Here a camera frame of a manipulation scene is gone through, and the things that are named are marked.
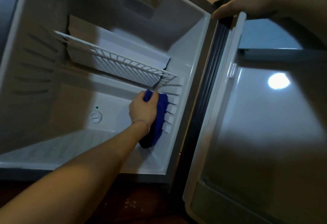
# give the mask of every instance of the brown floor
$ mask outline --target brown floor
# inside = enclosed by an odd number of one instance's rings
[[[0,207],[13,199],[30,182],[0,181]],[[86,222],[121,224],[188,224],[169,203],[166,185],[115,183]]]

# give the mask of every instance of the person's left hand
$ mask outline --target person's left hand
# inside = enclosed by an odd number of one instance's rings
[[[130,103],[129,116],[132,122],[135,120],[144,120],[151,126],[157,116],[159,93],[157,91],[153,92],[152,98],[147,103],[143,100],[144,95],[145,91],[140,92]]]

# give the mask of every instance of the bright light spot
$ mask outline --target bright light spot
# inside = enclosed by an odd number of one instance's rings
[[[286,88],[290,83],[285,73],[275,73],[268,79],[268,85],[274,90]]]

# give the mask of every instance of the microfiber cloth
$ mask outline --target microfiber cloth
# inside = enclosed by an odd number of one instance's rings
[[[144,95],[144,101],[149,102],[153,92],[147,90]],[[147,134],[139,142],[142,148],[150,148],[154,146],[162,134],[162,126],[165,122],[165,114],[168,107],[168,96],[166,94],[159,94],[159,101],[157,106],[157,116],[154,123],[151,125],[149,134]]]

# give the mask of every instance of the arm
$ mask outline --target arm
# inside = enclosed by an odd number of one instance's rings
[[[250,17],[291,17],[327,45],[327,0],[232,0],[214,12],[221,19],[244,11]]]
[[[143,97],[141,92],[133,100],[129,114],[132,120],[151,125],[159,95],[154,92],[147,103]],[[137,121],[43,177],[0,209],[0,223],[84,223],[147,131],[147,124]]]

